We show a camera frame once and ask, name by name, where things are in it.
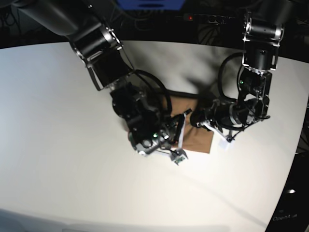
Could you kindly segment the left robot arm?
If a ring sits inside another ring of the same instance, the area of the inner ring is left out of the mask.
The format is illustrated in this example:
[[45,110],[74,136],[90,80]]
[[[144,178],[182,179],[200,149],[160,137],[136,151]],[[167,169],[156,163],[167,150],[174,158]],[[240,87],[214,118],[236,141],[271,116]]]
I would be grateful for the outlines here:
[[[219,98],[211,105],[197,108],[190,117],[195,128],[223,133],[240,133],[258,122],[268,120],[272,71],[276,70],[285,24],[300,0],[257,0],[245,6],[243,50],[229,55],[221,64],[217,86]],[[236,98],[224,94],[226,65],[241,59],[237,74]]]

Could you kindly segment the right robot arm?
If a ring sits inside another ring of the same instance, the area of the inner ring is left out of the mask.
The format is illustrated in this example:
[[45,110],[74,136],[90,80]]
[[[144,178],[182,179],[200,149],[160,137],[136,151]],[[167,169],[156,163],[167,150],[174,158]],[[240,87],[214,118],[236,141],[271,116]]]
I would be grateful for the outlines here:
[[108,88],[128,140],[142,156],[165,150],[174,163],[182,148],[185,114],[172,115],[169,92],[154,75],[125,63],[123,44],[84,0],[14,0],[12,5],[51,32],[69,40],[97,90]]

